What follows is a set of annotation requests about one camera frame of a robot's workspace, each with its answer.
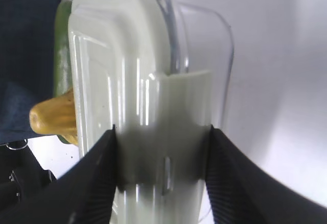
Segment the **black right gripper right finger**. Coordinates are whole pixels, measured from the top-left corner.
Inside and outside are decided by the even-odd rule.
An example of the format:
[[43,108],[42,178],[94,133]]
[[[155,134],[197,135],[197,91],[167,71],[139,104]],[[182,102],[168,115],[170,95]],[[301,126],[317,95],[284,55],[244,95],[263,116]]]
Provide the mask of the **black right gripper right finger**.
[[208,136],[205,183],[214,223],[326,223],[326,208],[257,167],[220,130]]

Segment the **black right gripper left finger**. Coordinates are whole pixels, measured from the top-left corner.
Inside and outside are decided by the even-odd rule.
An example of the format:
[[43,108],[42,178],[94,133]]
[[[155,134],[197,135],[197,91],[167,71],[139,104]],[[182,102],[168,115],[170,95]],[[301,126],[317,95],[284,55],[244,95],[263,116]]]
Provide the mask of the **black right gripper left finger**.
[[117,143],[112,129],[56,182],[2,211],[1,223],[109,223],[117,179]]

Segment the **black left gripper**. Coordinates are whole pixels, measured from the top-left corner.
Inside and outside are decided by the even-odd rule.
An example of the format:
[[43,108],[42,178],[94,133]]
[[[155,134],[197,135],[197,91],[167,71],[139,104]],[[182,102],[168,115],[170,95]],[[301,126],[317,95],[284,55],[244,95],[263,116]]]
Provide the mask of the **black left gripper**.
[[1,146],[2,204],[18,204],[55,181],[53,173],[41,167],[29,147],[15,151]]

